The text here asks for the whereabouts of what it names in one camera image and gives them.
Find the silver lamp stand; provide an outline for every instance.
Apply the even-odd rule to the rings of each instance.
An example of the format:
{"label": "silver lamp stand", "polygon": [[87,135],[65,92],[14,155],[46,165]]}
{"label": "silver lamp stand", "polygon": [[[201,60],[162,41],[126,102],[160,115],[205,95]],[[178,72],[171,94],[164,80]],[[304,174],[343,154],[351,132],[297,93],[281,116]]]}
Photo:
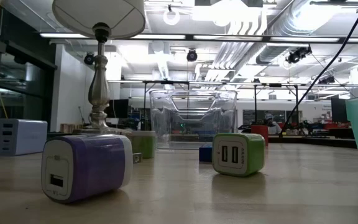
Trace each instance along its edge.
{"label": "silver lamp stand", "polygon": [[94,60],[94,77],[88,92],[88,101],[92,104],[92,111],[89,115],[91,128],[74,130],[74,134],[122,134],[127,131],[120,131],[109,128],[106,124],[107,114],[104,109],[109,106],[110,91],[106,79],[106,65],[108,59],[104,56],[104,44],[110,36],[110,27],[102,22],[93,26],[93,32],[98,41],[98,55]]}

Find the monitor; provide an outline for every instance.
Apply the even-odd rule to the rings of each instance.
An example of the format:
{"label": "monitor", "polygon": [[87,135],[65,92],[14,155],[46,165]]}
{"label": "monitor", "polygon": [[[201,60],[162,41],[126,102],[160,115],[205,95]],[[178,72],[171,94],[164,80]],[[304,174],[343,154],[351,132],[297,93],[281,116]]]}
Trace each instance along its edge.
{"label": "monitor", "polygon": [[128,118],[128,103],[129,100],[110,100],[104,112],[108,118]]}
{"label": "monitor", "polygon": [[331,98],[331,109],[333,111],[332,117],[334,122],[348,122],[345,99]]}

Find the green usb charger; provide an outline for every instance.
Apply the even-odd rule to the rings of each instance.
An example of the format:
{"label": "green usb charger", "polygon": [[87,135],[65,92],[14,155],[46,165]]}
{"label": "green usb charger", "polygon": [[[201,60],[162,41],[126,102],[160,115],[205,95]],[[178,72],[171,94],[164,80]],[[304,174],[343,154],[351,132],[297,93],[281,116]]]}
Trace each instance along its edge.
{"label": "green usb charger", "polygon": [[212,165],[216,172],[246,177],[265,164],[265,139],[259,134],[217,134],[213,139]]}

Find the table surface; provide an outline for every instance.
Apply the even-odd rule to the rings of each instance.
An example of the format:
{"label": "table surface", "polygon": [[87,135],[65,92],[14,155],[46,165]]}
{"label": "table surface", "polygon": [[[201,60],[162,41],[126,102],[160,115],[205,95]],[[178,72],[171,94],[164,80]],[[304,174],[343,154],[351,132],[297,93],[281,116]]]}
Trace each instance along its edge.
{"label": "table surface", "polygon": [[0,223],[358,223],[355,149],[271,144],[248,178],[217,174],[198,151],[162,150],[130,184],[71,205],[48,199],[41,154],[0,157]]}

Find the purple usb charger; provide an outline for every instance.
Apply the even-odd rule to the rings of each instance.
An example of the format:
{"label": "purple usb charger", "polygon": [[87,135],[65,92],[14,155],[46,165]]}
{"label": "purple usb charger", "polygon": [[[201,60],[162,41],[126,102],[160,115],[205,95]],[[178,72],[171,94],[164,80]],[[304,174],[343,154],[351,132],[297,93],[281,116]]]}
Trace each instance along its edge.
{"label": "purple usb charger", "polygon": [[125,136],[59,136],[42,155],[42,190],[52,200],[70,203],[128,184],[132,146]]}

